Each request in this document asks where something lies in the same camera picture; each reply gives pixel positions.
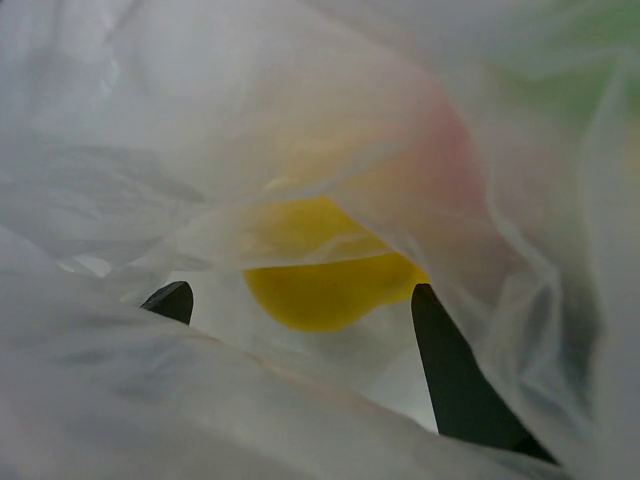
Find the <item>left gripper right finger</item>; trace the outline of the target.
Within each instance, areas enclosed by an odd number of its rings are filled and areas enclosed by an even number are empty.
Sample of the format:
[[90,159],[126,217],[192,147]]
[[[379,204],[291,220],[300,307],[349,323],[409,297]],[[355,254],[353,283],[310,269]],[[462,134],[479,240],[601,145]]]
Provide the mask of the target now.
[[438,432],[555,465],[483,376],[430,285],[416,285],[411,312]]

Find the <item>translucent white plastic bag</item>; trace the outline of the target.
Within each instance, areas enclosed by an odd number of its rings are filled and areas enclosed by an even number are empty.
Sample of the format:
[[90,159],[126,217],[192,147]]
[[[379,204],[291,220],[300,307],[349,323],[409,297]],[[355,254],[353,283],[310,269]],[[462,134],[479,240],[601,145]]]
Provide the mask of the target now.
[[[434,77],[483,228],[392,228],[384,174]],[[327,382],[228,281],[254,215],[327,197],[428,276],[555,465]],[[191,323],[144,310],[186,281]],[[5,479],[635,479],[635,1],[5,1]]]

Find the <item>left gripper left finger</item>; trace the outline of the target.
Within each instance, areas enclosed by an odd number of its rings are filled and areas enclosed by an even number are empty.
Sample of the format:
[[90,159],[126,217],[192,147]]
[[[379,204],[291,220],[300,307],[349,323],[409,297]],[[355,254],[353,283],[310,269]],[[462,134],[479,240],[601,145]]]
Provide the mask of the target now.
[[186,281],[171,282],[154,292],[141,308],[184,325],[191,323],[194,293]]

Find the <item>red fake apple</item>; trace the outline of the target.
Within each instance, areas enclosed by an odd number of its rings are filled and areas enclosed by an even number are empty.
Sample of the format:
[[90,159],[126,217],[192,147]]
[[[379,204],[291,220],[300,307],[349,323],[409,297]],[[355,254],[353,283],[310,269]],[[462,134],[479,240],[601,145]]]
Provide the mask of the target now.
[[408,144],[384,174],[392,228],[418,237],[483,228],[490,222],[476,148],[441,84],[421,79],[408,94],[412,128]]

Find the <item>yellow fake pear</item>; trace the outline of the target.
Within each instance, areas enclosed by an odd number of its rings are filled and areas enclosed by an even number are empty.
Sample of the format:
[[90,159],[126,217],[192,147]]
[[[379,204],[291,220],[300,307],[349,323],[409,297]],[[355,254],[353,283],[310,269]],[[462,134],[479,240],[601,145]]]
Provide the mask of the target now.
[[267,204],[255,213],[257,249],[280,265],[244,271],[256,302],[297,331],[345,328],[405,301],[427,275],[327,197]]

